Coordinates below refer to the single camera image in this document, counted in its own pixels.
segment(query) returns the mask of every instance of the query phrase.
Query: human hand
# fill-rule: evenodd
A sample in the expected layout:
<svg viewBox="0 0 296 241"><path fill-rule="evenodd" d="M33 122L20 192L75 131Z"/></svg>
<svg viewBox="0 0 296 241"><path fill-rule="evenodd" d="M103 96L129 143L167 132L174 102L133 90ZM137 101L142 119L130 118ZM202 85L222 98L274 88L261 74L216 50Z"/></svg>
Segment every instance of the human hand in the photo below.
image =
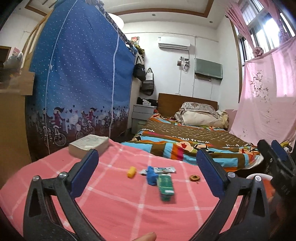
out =
<svg viewBox="0 0 296 241"><path fill-rule="evenodd" d="M137 238L133 241L155 241L156 240L156 233L148 233L145 234L144 236Z"/></svg>

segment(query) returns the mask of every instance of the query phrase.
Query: yellow cylinder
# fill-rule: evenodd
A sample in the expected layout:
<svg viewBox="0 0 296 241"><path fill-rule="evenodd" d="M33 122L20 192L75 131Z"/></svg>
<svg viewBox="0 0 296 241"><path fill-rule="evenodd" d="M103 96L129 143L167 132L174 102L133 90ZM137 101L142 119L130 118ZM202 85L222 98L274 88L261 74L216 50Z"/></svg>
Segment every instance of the yellow cylinder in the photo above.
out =
<svg viewBox="0 0 296 241"><path fill-rule="evenodd" d="M128 177L129 178L133 178L135 176L137 172L137 169L135 167L130 167L130 169L128 170Z"/></svg>

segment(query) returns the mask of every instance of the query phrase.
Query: metal bolt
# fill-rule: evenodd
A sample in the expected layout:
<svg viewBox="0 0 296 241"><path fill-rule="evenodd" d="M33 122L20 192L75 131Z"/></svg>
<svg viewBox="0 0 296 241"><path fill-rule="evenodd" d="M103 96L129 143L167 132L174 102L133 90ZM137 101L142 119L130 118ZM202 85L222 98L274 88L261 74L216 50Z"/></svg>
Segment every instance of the metal bolt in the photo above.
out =
<svg viewBox="0 0 296 241"><path fill-rule="evenodd" d="M235 177L235 173L234 173L234 172L229 172L227 175L228 175L229 177L231 177L231 178L234 178L234 177Z"/></svg>
<svg viewBox="0 0 296 241"><path fill-rule="evenodd" d="M68 173L66 173L66 172L61 172L61 173L59 174L59 178L64 178L64 177L67 176L67 174L68 174Z"/></svg>
<svg viewBox="0 0 296 241"><path fill-rule="evenodd" d="M255 176L255 180L261 182L262 178L260 176Z"/></svg>
<svg viewBox="0 0 296 241"><path fill-rule="evenodd" d="M35 181L38 181L39 180L39 176L34 176L33 178L32 178L32 180L35 182Z"/></svg>

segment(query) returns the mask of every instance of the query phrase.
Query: bed headboard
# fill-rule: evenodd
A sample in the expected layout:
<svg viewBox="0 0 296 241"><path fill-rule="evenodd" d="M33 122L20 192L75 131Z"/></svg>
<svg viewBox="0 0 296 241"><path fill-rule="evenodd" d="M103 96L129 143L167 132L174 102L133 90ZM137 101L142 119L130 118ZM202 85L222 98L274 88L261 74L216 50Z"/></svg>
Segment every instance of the bed headboard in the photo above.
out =
<svg viewBox="0 0 296 241"><path fill-rule="evenodd" d="M184 102L197 102L209 104L218 110L218 102L212 100L198 99L188 96L172 95L159 93L158 95L158 112L164 117L174 116Z"/></svg>

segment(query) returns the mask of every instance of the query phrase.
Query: checkered tablecloth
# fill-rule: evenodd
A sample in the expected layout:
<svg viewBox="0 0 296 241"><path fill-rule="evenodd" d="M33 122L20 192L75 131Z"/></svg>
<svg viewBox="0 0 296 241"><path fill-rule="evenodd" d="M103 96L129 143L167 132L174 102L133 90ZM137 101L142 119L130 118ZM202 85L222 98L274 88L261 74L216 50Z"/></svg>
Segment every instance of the checkered tablecloth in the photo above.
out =
<svg viewBox="0 0 296 241"><path fill-rule="evenodd" d="M19 233L22 234L25 200L32 177L56 177L78 161L64 148L23 167L7 181L0 191L0 205ZM133 179L127 178L131 166L141 171L148 165L176 168L177 172L172 174L175 195L170 202L161 201L158 187L149 186L146 177L136 174ZM201 176L201 180L190 182L188 178L193 174ZM53 200L64 227L71 230L57 198ZM158 241L187 241L206 221L218 199L212 195L197 166L110 140L110 147L100 157L99 165L76 201L107 241L130 241L149 232L156 232ZM230 227L237 209L238 204L223 230Z"/></svg>

